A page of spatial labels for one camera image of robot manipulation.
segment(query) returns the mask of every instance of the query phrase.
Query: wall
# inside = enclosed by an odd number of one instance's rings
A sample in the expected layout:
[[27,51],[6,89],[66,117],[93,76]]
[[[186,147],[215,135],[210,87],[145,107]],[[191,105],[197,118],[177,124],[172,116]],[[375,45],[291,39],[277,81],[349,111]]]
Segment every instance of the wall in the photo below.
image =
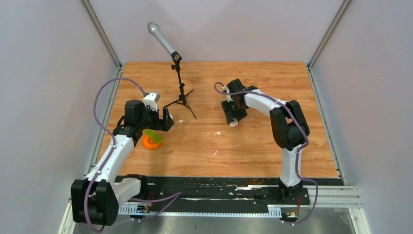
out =
[[374,234],[411,233],[413,1],[353,1],[314,72]]
[[157,23],[185,61],[308,62],[342,0],[91,0],[119,59],[170,61]]
[[78,0],[2,1],[0,32],[1,233],[57,233],[116,69]]

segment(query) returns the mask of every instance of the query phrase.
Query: wooden table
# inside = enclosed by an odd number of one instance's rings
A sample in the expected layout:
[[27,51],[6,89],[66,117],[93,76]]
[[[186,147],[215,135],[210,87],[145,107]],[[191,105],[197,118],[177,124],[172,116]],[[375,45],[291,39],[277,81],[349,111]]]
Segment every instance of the wooden table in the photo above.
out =
[[[162,107],[178,98],[179,84],[171,62],[128,62],[123,77],[132,78],[146,92],[157,91]],[[169,107],[175,125],[168,132],[158,131],[164,144],[150,151],[139,140],[119,174],[147,176],[242,176],[278,177],[281,152],[272,137],[270,120],[254,109],[239,126],[226,124],[221,101],[226,97],[213,87],[239,78],[245,86],[254,85],[263,92],[286,101],[297,100],[310,128],[310,145],[302,155],[301,172],[306,177],[337,177],[337,171],[318,112],[311,84],[301,62],[182,62],[185,92],[194,89],[189,104],[198,119],[182,105]],[[113,130],[124,114],[127,100],[142,99],[137,87],[121,81],[116,95],[109,129]],[[110,137],[105,136],[103,150]]]

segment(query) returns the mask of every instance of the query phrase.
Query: orange ring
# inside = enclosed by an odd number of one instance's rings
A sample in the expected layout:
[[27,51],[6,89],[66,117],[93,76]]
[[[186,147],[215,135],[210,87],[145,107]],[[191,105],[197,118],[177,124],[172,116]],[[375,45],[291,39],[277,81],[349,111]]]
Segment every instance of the orange ring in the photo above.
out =
[[158,149],[161,145],[162,145],[162,143],[164,143],[164,141],[162,140],[159,144],[158,143],[151,143],[150,142],[151,141],[151,138],[148,136],[148,135],[145,135],[144,137],[143,137],[143,146],[145,147],[145,148],[147,148],[148,150],[156,150],[156,149]]

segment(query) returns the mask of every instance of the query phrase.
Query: black tripod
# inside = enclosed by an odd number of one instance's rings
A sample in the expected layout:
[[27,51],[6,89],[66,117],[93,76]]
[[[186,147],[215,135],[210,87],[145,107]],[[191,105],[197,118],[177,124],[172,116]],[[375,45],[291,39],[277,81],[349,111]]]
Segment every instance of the black tripod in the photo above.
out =
[[179,62],[182,60],[182,57],[178,54],[178,52],[175,51],[175,52],[172,53],[172,60],[175,64],[172,64],[171,68],[172,68],[172,70],[175,70],[178,73],[179,91],[181,92],[181,94],[179,95],[179,98],[177,100],[171,102],[170,104],[166,105],[165,107],[168,107],[168,106],[170,106],[174,103],[183,105],[191,111],[191,113],[194,115],[194,117],[196,119],[196,116],[195,116],[194,112],[192,111],[191,107],[188,104],[189,94],[192,93],[193,90],[191,90],[189,93],[185,94],[184,93],[185,84],[182,83],[182,81],[181,81],[181,73],[180,73],[181,67],[179,66]]

